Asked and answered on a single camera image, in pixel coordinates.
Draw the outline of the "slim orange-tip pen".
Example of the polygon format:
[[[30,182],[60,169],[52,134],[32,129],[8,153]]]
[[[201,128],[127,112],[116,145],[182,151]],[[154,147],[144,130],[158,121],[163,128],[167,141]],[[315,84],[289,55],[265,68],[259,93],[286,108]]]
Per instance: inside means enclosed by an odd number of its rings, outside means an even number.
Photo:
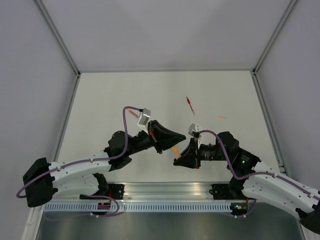
[[[127,111],[128,111],[131,115],[133,115],[134,117],[136,117],[136,118],[139,117],[139,115],[138,115],[137,113],[135,113],[134,111],[132,111],[131,109],[128,108]]]

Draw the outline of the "red thin pen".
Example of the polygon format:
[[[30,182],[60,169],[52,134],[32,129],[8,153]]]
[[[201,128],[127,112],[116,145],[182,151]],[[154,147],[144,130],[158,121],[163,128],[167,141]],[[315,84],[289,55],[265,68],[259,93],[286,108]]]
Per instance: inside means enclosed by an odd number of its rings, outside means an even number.
[[[193,109],[193,107],[192,107],[191,101],[190,101],[190,99],[188,98],[188,96],[186,96],[186,101],[187,101],[187,103],[188,103],[188,105],[189,105],[189,107],[190,107],[190,109],[191,109],[191,112],[192,112],[193,116],[195,116],[195,115],[196,115],[196,114],[195,114],[195,111],[194,111],[194,109]]]

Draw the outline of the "pale orange pen cap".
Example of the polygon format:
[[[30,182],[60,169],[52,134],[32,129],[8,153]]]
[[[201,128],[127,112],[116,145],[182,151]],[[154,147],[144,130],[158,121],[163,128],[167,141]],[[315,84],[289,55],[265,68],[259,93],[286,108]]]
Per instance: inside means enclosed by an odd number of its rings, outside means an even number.
[[[224,120],[227,119],[225,116],[222,116],[222,115],[219,115],[218,118],[224,119]]]

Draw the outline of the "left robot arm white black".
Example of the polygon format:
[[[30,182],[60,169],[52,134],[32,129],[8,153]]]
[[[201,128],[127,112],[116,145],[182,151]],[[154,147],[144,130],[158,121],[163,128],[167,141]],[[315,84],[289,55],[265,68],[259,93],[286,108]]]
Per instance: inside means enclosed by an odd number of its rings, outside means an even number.
[[[115,132],[108,146],[93,156],[65,162],[37,159],[22,177],[23,191],[29,208],[39,207],[61,195],[59,187],[87,175],[101,176],[103,172],[120,170],[129,164],[131,155],[154,148],[158,154],[186,140],[186,136],[150,121],[146,130],[131,136],[127,130]]]

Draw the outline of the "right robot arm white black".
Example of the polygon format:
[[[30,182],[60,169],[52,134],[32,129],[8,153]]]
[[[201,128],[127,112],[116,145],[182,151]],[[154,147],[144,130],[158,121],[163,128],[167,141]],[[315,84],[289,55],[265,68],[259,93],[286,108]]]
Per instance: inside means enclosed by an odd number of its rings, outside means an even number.
[[[256,155],[240,147],[228,132],[214,134],[215,144],[199,144],[203,132],[190,139],[187,148],[173,164],[199,169],[202,161],[226,161],[232,178],[228,194],[235,199],[254,199],[281,209],[306,229],[320,232],[320,191],[300,183],[268,166]]]

